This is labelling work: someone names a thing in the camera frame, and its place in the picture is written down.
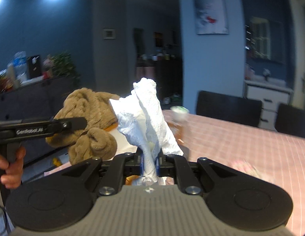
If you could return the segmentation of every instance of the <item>brown fur fabric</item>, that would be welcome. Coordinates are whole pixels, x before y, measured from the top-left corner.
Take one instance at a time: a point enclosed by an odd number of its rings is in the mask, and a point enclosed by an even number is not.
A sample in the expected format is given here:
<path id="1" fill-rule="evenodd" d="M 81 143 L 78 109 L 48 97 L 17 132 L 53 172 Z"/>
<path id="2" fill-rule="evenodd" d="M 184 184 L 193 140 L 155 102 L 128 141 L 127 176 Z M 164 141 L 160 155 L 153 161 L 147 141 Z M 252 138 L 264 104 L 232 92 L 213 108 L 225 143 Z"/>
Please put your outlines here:
<path id="1" fill-rule="evenodd" d="M 82 88 L 75 90 L 64 101 L 63 108 L 55 119 L 85 117 L 88 124 L 84 130 L 56 134 L 46 138 L 46 142 L 54 147 L 68 146 L 69 161 L 72 165 L 93 156 L 103 160 L 111 159 L 117 150 L 115 138 L 104 131 L 117 118 L 109 99 L 119 99 L 118 95 L 106 92 L 93 92 Z"/>

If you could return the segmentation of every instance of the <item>blue wall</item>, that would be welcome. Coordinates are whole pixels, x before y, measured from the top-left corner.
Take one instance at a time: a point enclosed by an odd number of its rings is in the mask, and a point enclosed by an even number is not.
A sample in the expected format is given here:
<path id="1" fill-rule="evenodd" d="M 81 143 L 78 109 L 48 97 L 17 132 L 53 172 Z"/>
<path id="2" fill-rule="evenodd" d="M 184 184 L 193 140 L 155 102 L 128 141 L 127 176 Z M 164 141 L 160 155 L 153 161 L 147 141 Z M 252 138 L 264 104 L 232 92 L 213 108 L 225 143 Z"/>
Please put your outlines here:
<path id="1" fill-rule="evenodd" d="M 280 22 L 283 25 L 282 43 L 284 44 L 283 63 L 266 60 L 249 59 L 249 65 L 254 67 L 257 75 L 262 75 L 263 69 L 271 71 L 272 77 L 287 81 L 293 86 L 294 79 L 294 38 L 292 16 L 288 0 L 242 0 L 246 25 L 250 25 L 251 17 L 265 18 L 270 21 Z M 276 38 L 272 38 L 272 49 Z"/>
<path id="2" fill-rule="evenodd" d="M 68 51 L 82 86 L 94 88 L 92 0 L 0 0 L 0 70 L 18 51 Z"/>
<path id="3" fill-rule="evenodd" d="M 197 35 L 193 0 L 180 0 L 183 48 L 183 105 L 195 113 L 197 93 L 242 96 L 244 18 L 241 0 L 225 0 L 229 34 Z"/>

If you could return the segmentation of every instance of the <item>finger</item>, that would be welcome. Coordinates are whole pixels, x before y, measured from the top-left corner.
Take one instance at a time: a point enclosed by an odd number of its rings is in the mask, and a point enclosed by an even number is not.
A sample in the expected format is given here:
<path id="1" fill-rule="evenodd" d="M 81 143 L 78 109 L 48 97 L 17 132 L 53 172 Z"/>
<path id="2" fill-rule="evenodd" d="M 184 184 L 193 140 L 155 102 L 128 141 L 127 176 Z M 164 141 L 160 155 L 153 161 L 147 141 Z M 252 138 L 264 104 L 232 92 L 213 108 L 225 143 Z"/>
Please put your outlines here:
<path id="1" fill-rule="evenodd" d="M 9 165 L 8 161 L 3 156 L 0 155 L 0 169 L 5 170 L 8 168 L 8 165 Z"/>
<path id="2" fill-rule="evenodd" d="M 17 175 L 2 175 L 0 178 L 2 184 L 16 184 L 21 182 L 21 174 Z"/>
<path id="3" fill-rule="evenodd" d="M 16 159 L 23 159 L 26 155 L 26 149 L 21 146 L 16 151 Z"/>
<path id="4" fill-rule="evenodd" d="M 14 163 L 10 164 L 6 169 L 6 174 L 16 175 L 22 173 L 23 159 L 16 160 Z"/>
<path id="5" fill-rule="evenodd" d="M 5 187 L 6 189 L 16 189 L 17 187 L 20 186 L 20 183 L 15 183 L 15 184 L 6 184 Z"/>

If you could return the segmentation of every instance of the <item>large plastic bottle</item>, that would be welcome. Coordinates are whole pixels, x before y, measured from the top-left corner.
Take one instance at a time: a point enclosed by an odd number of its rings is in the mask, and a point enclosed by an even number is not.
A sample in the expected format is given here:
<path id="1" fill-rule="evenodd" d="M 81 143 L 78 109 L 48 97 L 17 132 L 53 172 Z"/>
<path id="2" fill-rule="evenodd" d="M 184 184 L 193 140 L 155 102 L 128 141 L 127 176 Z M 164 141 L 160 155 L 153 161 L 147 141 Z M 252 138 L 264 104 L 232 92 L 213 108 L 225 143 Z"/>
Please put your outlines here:
<path id="1" fill-rule="evenodd" d="M 17 52 L 14 57 L 14 69 L 16 77 L 20 82 L 26 81 L 27 78 L 27 58 L 26 52 Z"/>

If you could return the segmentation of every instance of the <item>dark gray cabinet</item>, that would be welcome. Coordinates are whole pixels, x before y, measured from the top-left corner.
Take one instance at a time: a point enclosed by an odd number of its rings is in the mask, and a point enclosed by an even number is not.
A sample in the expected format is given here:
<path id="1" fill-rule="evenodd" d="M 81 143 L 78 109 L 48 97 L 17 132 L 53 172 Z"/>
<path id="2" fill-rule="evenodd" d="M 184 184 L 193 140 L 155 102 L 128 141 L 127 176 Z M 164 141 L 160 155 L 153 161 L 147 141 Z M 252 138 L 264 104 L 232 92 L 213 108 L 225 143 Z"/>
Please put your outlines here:
<path id="1" fill-rule="evenodd" d="M 17 90 L 0 94 L 0 120 L 51 118 L 63 107 L 66 97 L 73 92 L 73 80 L 68 77 L 47 79 Z M 53 150 L 45 139 L 24 141 L 25 163 Z"/>

